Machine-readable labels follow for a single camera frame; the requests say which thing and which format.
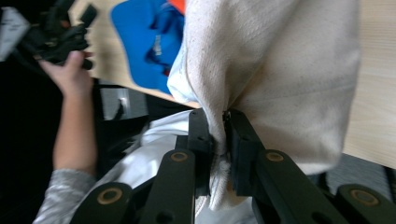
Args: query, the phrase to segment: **wooden table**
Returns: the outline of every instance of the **wooden table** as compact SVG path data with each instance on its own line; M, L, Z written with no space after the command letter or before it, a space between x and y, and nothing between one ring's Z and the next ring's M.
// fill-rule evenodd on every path
M109 18L111 8L120 2L79 0L72 9L78 16L87 4L94 3L100 11L89 33L95 54L93 75L174 101L168 94L138 87L131 80L123 46ZM361 49L345 153L396 169L396 1L361 1Z

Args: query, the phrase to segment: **red object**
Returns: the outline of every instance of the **red object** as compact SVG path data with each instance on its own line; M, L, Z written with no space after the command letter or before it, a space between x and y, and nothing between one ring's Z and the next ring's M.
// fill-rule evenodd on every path
M186 10L186 1L185 0L168 0L168 2L174 6L181 14L184 15Z

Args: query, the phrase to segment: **blue cloth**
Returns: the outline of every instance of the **blue cloth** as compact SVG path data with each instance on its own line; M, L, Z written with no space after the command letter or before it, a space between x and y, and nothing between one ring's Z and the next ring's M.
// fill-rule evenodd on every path
M111 10L136 85L170 94L167 74L180 49L184 16L166 0L130 0Z

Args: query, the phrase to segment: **human arm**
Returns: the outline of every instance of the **human arm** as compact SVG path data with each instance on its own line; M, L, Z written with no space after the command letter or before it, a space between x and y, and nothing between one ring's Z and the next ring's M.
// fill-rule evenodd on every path
M69 223L96 182L92 79L80 68L84 57L84 53L74 51L64 66L39 62L61 90L64 101L53 149L54 171L35 224Z
M97 150L92 111L92 78L81 69L84 53L72 51L64 66L40 61L41 67L61 90L64 101L61 123L53 149L55 170L74 169L95 174Z

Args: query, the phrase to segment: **black metal bracket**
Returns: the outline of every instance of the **black metal bracket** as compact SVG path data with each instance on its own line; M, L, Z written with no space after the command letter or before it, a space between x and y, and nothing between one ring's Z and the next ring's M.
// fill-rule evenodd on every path
M336 195L319 189L287 154L265 149L242 112L227 111L224 127L233 189L252 197L258 223L396 223L396 205L372 189L345 185ZM95 189L72 223L194 223L194 198L209 194L212 159L205 113L193 110L189 135L177 138L155 177L137 189L121 183Z

